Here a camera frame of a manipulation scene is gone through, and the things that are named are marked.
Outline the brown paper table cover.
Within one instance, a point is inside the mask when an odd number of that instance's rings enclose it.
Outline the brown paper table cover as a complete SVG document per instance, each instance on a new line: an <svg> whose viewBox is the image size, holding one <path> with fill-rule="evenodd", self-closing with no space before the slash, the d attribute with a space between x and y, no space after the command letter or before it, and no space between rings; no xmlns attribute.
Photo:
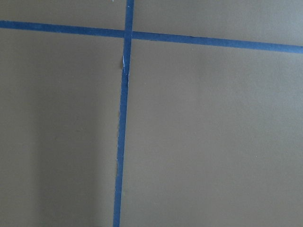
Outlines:
<svg viewBox="0 0 303 227"><path fill-rule="evenodd" d="M300 0L3 0L3 227L300 227Z"/></svg>

